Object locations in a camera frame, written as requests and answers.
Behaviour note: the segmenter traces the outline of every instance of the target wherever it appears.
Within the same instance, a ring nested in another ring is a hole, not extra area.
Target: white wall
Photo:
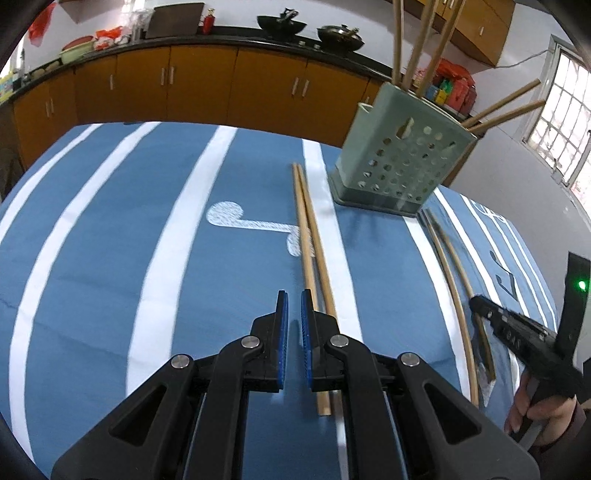
[[[124,0],[81,0],[58,5],[41,47],[25,42],[27,67],[55,58],[74,38],[115,27],[121,21]],[[146,7],[184,0],[145,0]],[[207,0],[216,9],[216,25],[257,27],[257,15],[278,15],[285,7],[300,11],[298,20],[308,23],[303,36],[316,38],[316,28],[326,24],[358,27],[365,45],[359,53],[384,64],[392,63],[392,5],[384,0]],[[403,64],[410,57],[419,20],[406,15]],[[511,65],[548,48],[550,36],[567,39],[548,14],[517,5],[499,64]],[[434,34],[426,45],[420,65],[425,66],[439,40]],[[513,92],[541,75],[545,55],[512,68],[492,69],[466,57],[455,46],[445,56],[468,68],[476,80],[478,100],[474,112]],[[531,99],[516,101],[514,108]],[[453,188],[510,218],[525,238],[561,307],[567,252],[591,257],[591,232],[565,192],[550,178],[548,167],[514,139],[520,121],[509,122],[488,132]]]

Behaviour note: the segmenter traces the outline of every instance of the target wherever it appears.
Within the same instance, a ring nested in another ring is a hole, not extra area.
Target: upper wall cabinet
[[[405,10],[420,17],[426,0],[407,0]],[[441,31],[459,0],[440,0],[433,27]],[[501,58],[515,10],[514,0],[466,0],[452,44],[469,57],[496,66]]]

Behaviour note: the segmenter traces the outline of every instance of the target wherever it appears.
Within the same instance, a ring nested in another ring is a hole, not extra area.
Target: silver bolt
[[[345,335],[333,335],[330,338],[330,344],[337,348],[343,348],[349,344],[349,339]]]
[[[261,341],[258,339],[258,337],[255,337],[254,335],[249,335],[247,337],[244,337],[242,339],[242,342],[240,343],[244,348],[256,348],[261,344]]]
[[[174,368],[185,368],[189,366],[191,359],[187,355],[175,355],[170,361]]]
[[[402,357],[400,357],[400,360],[407,367],[416,367],[419,363],[421,363],[421,359],[418,357],[418,355],[411,352],[403,353]]]

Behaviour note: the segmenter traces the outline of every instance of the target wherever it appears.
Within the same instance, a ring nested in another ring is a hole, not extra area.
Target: white stripe
[[[548,306],[548,309],[549,309],[550,313],[552,314],[552,324],[554,325],[554,331],[555,332],[558,332],[558,326],[556,325],[556,315],[554,313],[554,309],[552,308],[552,305],[550,305],[550,301],[548,299],[548,296],[546,295],[546,290],[542,286],[542,282],[540,281],[540,278],[539,278],[538,274],[535,272],[535,269],[532,266],[529,257],[527,256],[527,254],[523,250],[523,246],[521,245],[521,242],[517,239],[517,236],[516,236],[515,232],[511,228],[511,224],[509,222],[505,221],[505,225],[507,226],[507,228],[511,232],[511,235],[515,239],[515,243],[519,247],[519,250],[521,251],[521,255],[523,255],[523,258],[525,258],[525,262],[528,264],[531,272],[534,274],[535,281],[538,284],[538,286],[539,286],[539,288],[540,288],[540,290],[542,292],[542,295],[544,296],[544,300],[546,301],[546,305]]]
[[[486,225],[484,224],[484,222],[480,218],[480,215],[478,215],[476,213],[476,211],[474,210],[474,207],[472,206],[472,201],[470,199],[464,197],[464,195],[462,195],[462,199],[464,200],[464,203],[468,207],[468,210],[471,211],[472,215],[476,219],[478,225],[480,225],[480,228],[482,229],[482,232],[484,233],[485,237],[487,238],[488,242],[490,243],[493,252],[495,253],[497,259],[499,259],[499,262],[501,262],[501,266],[505,270],[510,271],[509,267],[507,266],[507,262],[505,262],[505,259],[501,255],[499,248],[496,246],[495,241],[492,239],[491,233],[488,231],[488,228],[486,227]],[[515,291],[517,292],[517,301],[519,302],[519,305],[521,306],[521,313],[523,313],[523,315],[525,315],[526,317],[529,317],[530,312],[527,308],[527,305],[525,304],[525,300],[523,299],[523,295],[521,294],[521,290],[519,289],[519,284],[517,282],[515,282]]]
[[[25,182],[25,184],[21,187],[21,189],[17,192],[14,196],[10,205],[6,210],[6,213],[0,220],[0,243],[4,240],[8,229],[12,225],[12,222],[16,218],[18,212],[21,211],[21,208],[25,205],[28,198],[33,193],[33,190],[39,185],[40,181],[43,180],[45,175],[49,173],[49,171],[59,162],[63,157],[66,156],[75,146],[79,145],[81,142],[86,140],[90,134],[99,128],[102,124],[93,124],[89,125],[80,135],[78,135],[74,140],[68,143],[64,148],[62,148],[58,153],[56,153],[53,157],[47,160],[40,168],[37,170],[31,177]]]
[[[456,309],[453,305],[452,294],[447,285],[447,280],[443,275],[443,270],[439,260],[435,256],[431,242],[427,239],[423,227],[413,218],[404,217],[404,222],[408,227],[408,231],[416,244],[419,253],[427,267],[433,287],[435,287],[435,294],[439,301],[443,320],[447,328],[447,334],[452,344],[453,355],[456,358],[457,375],[460,378],[460,389],[462,394],[470,400],[470,381],[468,379],[468,364],[466,360],[466,350],[462,341],[462,334],[460,333],[460,326],[457,319]]]
[[[84,184],[58,218],[53,230],[43,243],[25,285],[10,344],[8,386],[12,432],[25,453],[33,460],[25,414],[25,377],[27,356],[33,332],[33,321],[47,280],[69,233],[99,189],[109,180],[115,169],[134,150],[139,141],[159,122],[150,122],[125,137],[107,159]]]
[[[492,213],[492,211],[490,209],[488,209],[487,207],[484,207],[484,208],[486,209],[487,212]],[[521,265],[521,262],[519,261],[519,258],[517,258],[517,255],[515,255],[515,250],[513,250],[513,247],[509,243],[509,239],[505,235],[505,232],[501,229],[501,226],[497,223],[497,221],[495,219],[495,216],[494,215],[489,215],[489,216],[490,216],[490,219],[492,220],[492,223],[495,224],[497,230],[499,231],[499,233],[503,237],[503,240],[505,241],[507,247],[509,248],[509,252],[511,253],[511,256],[513,257],[513,260],[515,260],[515,263],[517,264],[517,267],[521,271],[522,275],[525,277],[525,281],[527,283],[527,286],[530,288],[531,294],[534,297],[535,305],[538,307],[538,311],[540,312],[540,316],[542,318],[542,322],[544,323],[544,326],[547,328],[548,327],[548,321],[546,320],[546,315],[544,314],[544,309],[542,308],[542,305],[540,305],[540,301],[538,300],[538,296],[535,293],[534,286],[532,285],[529,276],[525,273],[525,270],[524,270],[523,266]]]
[[[339,221],[336,217],[335,204],[328,178],[326,166],[322,157],[322,149],[318,142],[302,140],[304,159],[306,162],[306,177],[310,198],[314,207],[314,214],[318,223],[320,241],[326,258],[326,268],[329,274],[330,287],[335,298],[335,309],[339,319],[339,330],[351,338],[363,342],[361,325],[355,302],[353,279],[349,271],[349,263],[340,234]],[[340,393],[333,396],[335,404],[339,403]],[[340,475],[342,480],[349,479],[349,465],[347,460],[347,441],[345,436],[345,422],[341,405],[335,408],[336,440],[339,453]]]
[[[447,202],[447,200],[445,199],[445,197],[443,196],[443,194],[441,193],[441,191],[439,189],[435,189],[435,196],[439,199],[439,202],[441,203],[441,205],[443,206],[443,208],[447,212],[447,215],[449,216],[450,220],[452,221],[453,226],[456,228],[457,233],[460,236],[460,239],[462,239],[462,242],[466,246],[468,253],[472,257],[472,261],[476,265],[476,269],[478,270],[478,272],[480,273],[480,276],[482,277],[482,280],[484,281],[486,291],[488,292],[489,298],[493,302],[495,302],[499,305],[502,305],[501,298],[499,297],[499,294],[496,291],[495,284],[492,281],[491,275],[486,270],[484,264],[482,263],[482,260],[480,259],[480,256],[478,255],[478,252],[476,251],[476,248],[474,248],[472,241],[470,240],[470,238],[466,234],[466,231],[464,230],[464,227],[460,223],[460,220],[458,220],[456,212],[454,212],[452,207],[450,207],[449,203]],[[509,353],[509,363],[511,364],[511,379],[513,382],[513,391],[516,392],[517,388],[519,387],[519,378],[521,376],[521,374],[519,372],[519,364],[517,363],[517,359],[516,359],[515,355],[513,354],[513,352],[508,351],[508,353]]]
[[[135,314],[127,356],[127,395],[170,359],[178,299],[195,234],[236,130],[217,128],[164,225]]]

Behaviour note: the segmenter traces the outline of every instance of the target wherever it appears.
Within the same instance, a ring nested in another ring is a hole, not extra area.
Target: table
[[[338,155],[264,132],[149,122],[75,127],[33,165],[0,210],[0,411],[42,471],[169,357],[217,353],[283,289],[285,390],[251,395],[244,477],[340,477],[342,425],[317,416],[305,384],[292,162],[306,168],[341,331],[376,353],[418,353],[469,396],[429,240],[414,219],[334,204],[326,171]],[[510,222],[443,187],[427,206],[476,293],[557,329]],[[482,410],[502,426],[519,366],[491,344],[498,380]]]

